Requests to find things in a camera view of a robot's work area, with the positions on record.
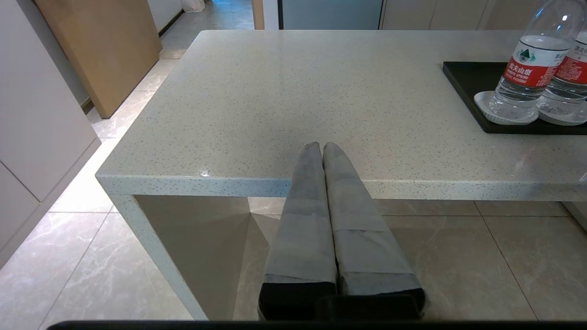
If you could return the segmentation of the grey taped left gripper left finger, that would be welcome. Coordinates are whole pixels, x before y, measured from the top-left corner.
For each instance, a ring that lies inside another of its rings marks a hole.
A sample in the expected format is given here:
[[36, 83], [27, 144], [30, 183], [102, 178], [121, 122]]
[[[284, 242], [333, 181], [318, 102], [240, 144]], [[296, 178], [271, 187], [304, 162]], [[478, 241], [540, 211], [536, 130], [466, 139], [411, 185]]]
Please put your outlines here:
[[321, 148], [304, 146], [266, 260], [258, 299], [262, 320], [312, 320], [337, 294], [338, 269]]

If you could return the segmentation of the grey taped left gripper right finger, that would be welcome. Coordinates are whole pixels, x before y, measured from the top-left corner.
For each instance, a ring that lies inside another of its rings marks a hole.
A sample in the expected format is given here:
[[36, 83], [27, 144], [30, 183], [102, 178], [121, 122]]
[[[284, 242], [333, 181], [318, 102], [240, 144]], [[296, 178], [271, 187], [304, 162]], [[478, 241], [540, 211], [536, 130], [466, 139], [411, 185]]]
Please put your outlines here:
[[346, 313], [352, 318], [420, 320], [426, 293], [351, 160], [328, 142], [323, 167]]

